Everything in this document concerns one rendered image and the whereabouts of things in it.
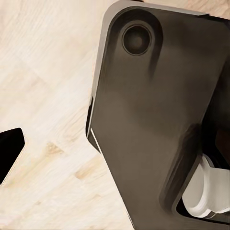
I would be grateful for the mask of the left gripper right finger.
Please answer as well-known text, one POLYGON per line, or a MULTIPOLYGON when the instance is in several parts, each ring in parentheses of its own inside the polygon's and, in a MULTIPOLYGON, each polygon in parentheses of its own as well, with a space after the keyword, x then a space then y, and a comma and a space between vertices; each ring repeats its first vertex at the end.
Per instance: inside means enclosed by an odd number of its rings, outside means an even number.
POLYGON ((218 128, 215 145, 230 166, 230 129, 218 128))

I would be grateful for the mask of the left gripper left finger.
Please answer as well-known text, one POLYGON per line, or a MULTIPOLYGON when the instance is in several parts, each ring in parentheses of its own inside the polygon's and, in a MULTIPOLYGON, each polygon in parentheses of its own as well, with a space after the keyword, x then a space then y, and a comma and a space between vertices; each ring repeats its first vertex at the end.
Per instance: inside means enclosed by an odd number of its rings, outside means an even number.
POLYGON ((0 185, 24 146, 20 127, 0 133, 0 185))

